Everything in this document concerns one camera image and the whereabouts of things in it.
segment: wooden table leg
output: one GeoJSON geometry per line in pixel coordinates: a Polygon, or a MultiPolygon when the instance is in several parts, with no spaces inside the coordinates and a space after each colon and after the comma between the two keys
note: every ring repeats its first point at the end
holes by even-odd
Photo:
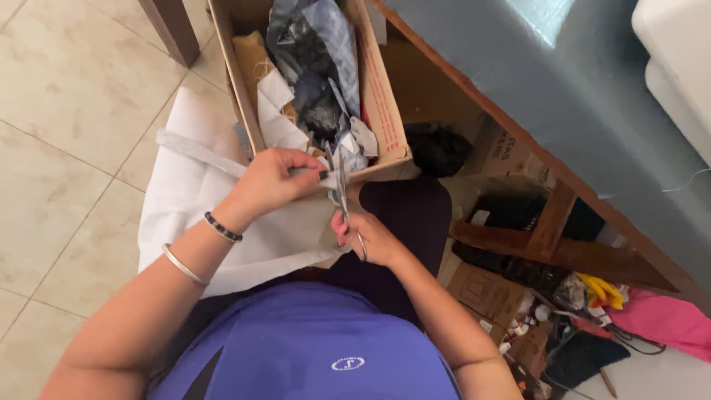
{"type": "Polygon", "coordinates": [[[190,68],[200,46],[181,0],[138,0],[171,57],[190,68]]]}

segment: purple shirt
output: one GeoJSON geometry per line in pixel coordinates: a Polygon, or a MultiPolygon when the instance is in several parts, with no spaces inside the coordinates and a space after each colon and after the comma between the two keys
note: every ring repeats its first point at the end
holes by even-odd
{"type": "Polygon", "coordinates": [[[237,301],[149,398],[182,399],[201,372],[208,400],[461,398],[447,363],[414,325],[322,283],[287,283],[237,301]]]}

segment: yellow object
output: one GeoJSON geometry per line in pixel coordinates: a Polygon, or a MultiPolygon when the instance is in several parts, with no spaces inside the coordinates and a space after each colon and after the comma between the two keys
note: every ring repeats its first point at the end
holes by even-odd
{"type": "Polygon", "coordinates": [[[592,291],[591,294],[597,296],[604,304],[609,304],[616,310],[622,310],[624,298],[622,294],[610,283],[600,278],[576,272],[580,280],[592,291]]]}

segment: box of fabric scraps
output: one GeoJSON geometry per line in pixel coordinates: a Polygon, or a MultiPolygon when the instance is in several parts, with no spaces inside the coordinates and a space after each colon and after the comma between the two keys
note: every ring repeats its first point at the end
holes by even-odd
{"type": "Polygon", "coordinates": [[[364,0],[209,3],[253,152],[330,147],[351,181],[397,178],[412,155],[364,0]]]}

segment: silver bangle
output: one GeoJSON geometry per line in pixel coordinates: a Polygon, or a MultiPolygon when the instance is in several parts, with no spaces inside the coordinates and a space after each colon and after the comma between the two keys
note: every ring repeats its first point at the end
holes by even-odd
{"type": "Polygon", "coordinates": [[[185,265],[183,265],[183,263],[181,263],[180,261],[178,261],[178,259],[177,259],[177,258],[173,255],[173,253],[171,253],[171,251],[169,250],[170,247],[171,247],[171,245],[169,245],[169,244],[167,244],[167,243],[164,244],[163,247],[162,247],[162,248],[163,248],[163,254],[165,254],[166,257],[168,257],[168,259],[169,259],[176,267],[178,267],[179,270],[183,271],[183,273],[186,274],[190,279],[194,280],[195,283],[199,283],[199,284],[201,284],[202,286],[207,286],[207,285],[210,284],[209,282],[205,282],[205,281],[202,280],[199,276],[195,275],[195,274],[193,273],[193,271],[189,270],[188,267],[186,267],[185,265]]]}

